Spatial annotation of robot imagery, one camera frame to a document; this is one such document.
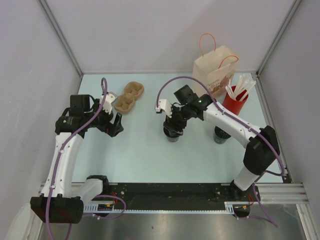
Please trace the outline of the single black paper cup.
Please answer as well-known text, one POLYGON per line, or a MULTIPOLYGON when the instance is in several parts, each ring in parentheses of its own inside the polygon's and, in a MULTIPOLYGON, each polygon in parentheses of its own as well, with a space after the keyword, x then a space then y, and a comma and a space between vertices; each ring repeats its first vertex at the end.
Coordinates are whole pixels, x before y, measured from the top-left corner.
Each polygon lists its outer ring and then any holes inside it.
POLYGON ((167 136, 166 139, 170 143, 176 143, 179 140, 180 136, 167 136))

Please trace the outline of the beige paper takeout bag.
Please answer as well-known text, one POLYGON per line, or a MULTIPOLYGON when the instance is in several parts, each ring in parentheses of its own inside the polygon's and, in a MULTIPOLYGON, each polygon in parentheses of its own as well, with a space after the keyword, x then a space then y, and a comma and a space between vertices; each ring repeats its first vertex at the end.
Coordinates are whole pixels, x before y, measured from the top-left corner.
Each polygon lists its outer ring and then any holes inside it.
POLYGON ((226 86, 234 77, 240 57, 225 45, 215 45, 208 53, 200 51, 201 56, 193 62, 192 77, 204 84, 217 99, 226 93, 226 86))

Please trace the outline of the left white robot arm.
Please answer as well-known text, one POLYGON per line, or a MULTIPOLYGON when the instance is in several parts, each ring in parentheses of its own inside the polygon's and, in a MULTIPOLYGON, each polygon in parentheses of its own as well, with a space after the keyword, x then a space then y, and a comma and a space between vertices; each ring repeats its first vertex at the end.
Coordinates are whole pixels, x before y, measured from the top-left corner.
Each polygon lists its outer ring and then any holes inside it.
POLYGON ((85 133, 90 128, 115 137, 124 128, 122 114, 113 114, 113 92, 93 98, 89 94, 70 96, 70 105, 55 123, 55 151, 47 180, 39 196, 30 199, 33 212, 44 222, 77 224, 84 207, 94 198, 105 200, 111 186, 105 175, 90 175, 83 185, 72 189, 76 158, 85 133))

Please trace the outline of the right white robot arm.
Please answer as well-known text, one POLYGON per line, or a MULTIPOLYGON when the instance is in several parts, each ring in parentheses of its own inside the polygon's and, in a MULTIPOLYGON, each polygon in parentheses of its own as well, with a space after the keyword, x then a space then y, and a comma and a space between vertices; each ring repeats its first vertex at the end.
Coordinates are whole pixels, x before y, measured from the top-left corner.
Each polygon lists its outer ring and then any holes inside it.
POLYGON ((242 201, 249 194, 252 184, 267 170, 280 154, 275 130, 266 126, 259 128, 245 122, 224 108, 209 94, 197 96, 185 85, 174 93, 179 106, 166 99, 157 98, 156 113, 165 112, 163 131, 168 139, 183 135, 187 121, 191 118, 213 123, 220 130, 235 138, 244 148, 243 168, 230 183, 230 194, 242 201))

